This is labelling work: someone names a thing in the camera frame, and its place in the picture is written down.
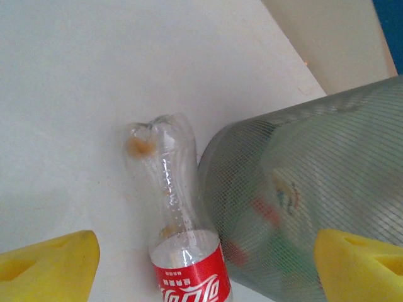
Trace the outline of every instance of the plastic bottle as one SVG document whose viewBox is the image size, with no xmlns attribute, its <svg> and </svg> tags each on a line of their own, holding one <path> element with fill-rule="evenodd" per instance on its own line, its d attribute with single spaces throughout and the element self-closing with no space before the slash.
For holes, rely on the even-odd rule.
<svg viewBox="0 0 403 302">
<path fill-rule="evenodd" d="M 200 200 L 196 143 L 183 115 L 128 126 L 126 165 L 147 203 L 149 254 L 167 302 L 231 302 L 220 240 Z"/>
</svg>

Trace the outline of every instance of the crushed plastic bottle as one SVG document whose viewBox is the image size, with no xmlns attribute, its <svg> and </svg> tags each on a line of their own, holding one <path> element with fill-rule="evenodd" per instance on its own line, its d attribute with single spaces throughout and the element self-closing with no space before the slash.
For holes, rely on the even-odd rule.
<svg viewBox="0 0 403 302">
<path fill-rule="evenodd" d="M 196 143 L 183 115 L 132 123 L 125 162 L 148 192 L 149 254 L 167 302 L 231 302 L 218 233 L 200 200 Z"/>
</svg>

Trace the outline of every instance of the red label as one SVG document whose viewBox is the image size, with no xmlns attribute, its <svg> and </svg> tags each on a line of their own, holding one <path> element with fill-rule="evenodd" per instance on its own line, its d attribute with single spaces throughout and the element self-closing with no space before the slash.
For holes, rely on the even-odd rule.
<svg viewBox="0 0 403 302">
<path fill-rule="evenodd" d="M 224 302 L 231 290 L 221 245 L 192 266 L 154 269 L 164 302 Z"/>
</svg>

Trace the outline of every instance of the yellow sponge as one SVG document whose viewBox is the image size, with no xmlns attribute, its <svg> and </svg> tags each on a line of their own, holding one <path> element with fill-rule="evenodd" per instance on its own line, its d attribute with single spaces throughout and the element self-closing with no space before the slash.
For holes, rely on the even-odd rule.
<svg viewBox="0 0 403 302">
<path fill-rule="evenodd" d="M 99 245 L 92 231 L 0 254 L 0 301 L 85 302 L 98 262 Z"/>
<path fill-rule="evenodd" d="M 314 256 L 329 302 L 403 301 L 403 248 L 321 230 Z"/>
</svg>

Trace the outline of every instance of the mesh trash can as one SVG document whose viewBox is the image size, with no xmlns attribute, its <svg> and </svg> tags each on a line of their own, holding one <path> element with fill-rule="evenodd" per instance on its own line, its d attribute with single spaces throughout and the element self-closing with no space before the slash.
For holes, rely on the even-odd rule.
<svg viewBox="0 0 403 302">
<path fill-rule="evenodd" d="M 403 77 L 228 125 L 199 175 L 231 277 L 278 302 L 325 301 L 319 229 L 403 245 Z"/>
</svg>

